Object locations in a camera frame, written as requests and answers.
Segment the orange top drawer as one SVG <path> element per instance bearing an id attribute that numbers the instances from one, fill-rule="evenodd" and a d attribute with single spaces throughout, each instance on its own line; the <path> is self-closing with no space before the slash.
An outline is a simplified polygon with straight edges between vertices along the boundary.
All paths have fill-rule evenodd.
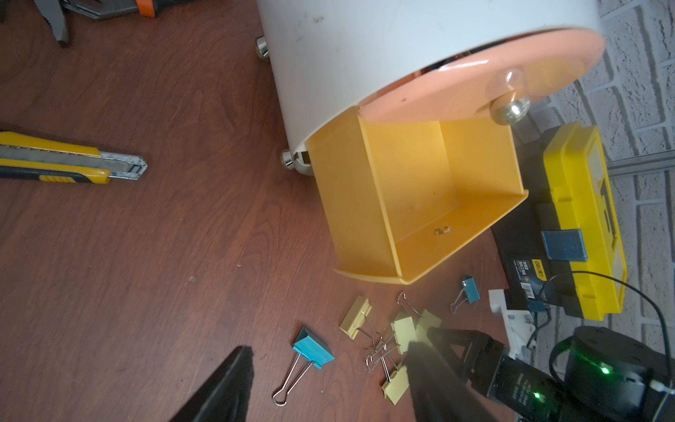
<path id="1" fill-rule="evenodd" d="M 564 29 L 508 40 L 443 64 L 362 105 L 375 123 L 458 121 L 487 117 L 509 95 L 536 103 L 572 84 L 603 56 L 604 37 Z"/>

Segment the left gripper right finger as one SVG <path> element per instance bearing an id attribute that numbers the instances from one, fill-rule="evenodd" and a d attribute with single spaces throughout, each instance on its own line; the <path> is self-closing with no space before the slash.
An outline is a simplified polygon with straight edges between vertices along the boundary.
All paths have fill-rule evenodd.
<path id="1" fill-rule="evenodd" d="M 427 344 L 411 343 L 405 365 L 416 421 L 497 421 Z"/>

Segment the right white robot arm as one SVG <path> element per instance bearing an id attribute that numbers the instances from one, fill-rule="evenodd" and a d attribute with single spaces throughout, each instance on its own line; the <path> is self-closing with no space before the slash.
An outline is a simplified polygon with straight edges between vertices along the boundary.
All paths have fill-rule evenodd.
<path id="1" fill-rule="evenodd" d="M 475 330 L 432 328 L 432 345 L 480 395 L 527 421 L 672 421 L 673 359 L 607 328 L 578 327 L 549 361 L 569 355 L 563 376 L 510 357 Z"/>

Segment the yellow binder clip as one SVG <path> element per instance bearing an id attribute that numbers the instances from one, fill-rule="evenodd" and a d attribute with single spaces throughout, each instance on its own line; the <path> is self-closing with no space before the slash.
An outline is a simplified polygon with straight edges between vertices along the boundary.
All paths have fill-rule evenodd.
<path id="1" fill-rule="evenodd" d="M 410 386 L 407 366 L 404 363 L 395 364 L 394 368 L 390 369 L 384 358 L 381 359 L 381 363 L 385 374 L 381 385 L 383 395 L 391 404 L 396 405 Z"/>
<path id="2" fill-rule="evenodd" d="M 428 337 L 429 330 L 431 328 L 441 328 L 441 319 L 430 313 L 427 309 L 417 311 L 404 292 L 399 293 L 397 304 L 403 309 L 407 316 L 412 317 L 418 342 L 423 342 L 431 346 L 432 342 Z"/>
<path id="3" fill-rule="evenodd" d="M 365 296 L 358 295 L 340 322 L 339 330 L 351 340 L 355 340 L 359 334 L 365 335 L 373 342 L 380 339 L 369 319 L 371 310 L 370 301 Z"/>
<path id="4" fill-rule="evenodd" d="M 366 365 L 372 370 L 383 358 L 396 352 L 400 355 L 408 353 L 410 344 L 418 340 L 416 326 L 411 315 L 399 312 L 390 322 L 391 334 L 375 337 L 374 351 L 366 358 Z"/>

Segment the white round drawer cabinet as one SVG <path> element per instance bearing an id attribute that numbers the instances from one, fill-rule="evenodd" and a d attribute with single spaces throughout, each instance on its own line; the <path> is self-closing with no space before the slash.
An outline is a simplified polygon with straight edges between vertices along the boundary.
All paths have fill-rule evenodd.
<path id="1" fill-rule="evenodd" d="M 261 1 L 258 12 L 257 49 L 272 65 L 288 139 L 281 163 L 304 175 L 309 137 L 413 77 L 531 34 L 602 35 L 594 1 Z M 532 104 L 509 95 L 487 117 L 511 126 Z"/>

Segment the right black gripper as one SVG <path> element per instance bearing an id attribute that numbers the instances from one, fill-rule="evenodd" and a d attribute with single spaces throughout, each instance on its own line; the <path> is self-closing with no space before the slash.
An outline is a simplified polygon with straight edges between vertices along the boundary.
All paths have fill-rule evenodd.
<path id="1" fill-rule="evenodd" d="M 509 356 L 508 347 L 476 330 L 431 328 L 433 346 L 461 380 L 522 417 L 557 417 L 559 385 L 554 379 Z"/>

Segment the yellow drawer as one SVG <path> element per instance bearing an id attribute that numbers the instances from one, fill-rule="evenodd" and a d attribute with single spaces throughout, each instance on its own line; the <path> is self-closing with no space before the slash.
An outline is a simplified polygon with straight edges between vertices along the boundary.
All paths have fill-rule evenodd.
<path id="1" fill-rule="evenodd" d="M 306 144 L 337 271 L 410 285 L 527 198 L 511 128 L 489 118 L 374 123 L 355 109 Z"/>

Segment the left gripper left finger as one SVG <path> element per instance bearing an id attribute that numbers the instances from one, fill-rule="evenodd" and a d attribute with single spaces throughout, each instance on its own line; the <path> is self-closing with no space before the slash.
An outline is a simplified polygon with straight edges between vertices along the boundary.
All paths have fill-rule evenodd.
<path id="1" fill-rule="evenodd" d="M 253 351 L 238 346 L 171 421 L 246 420 L 254 379 Z"/>

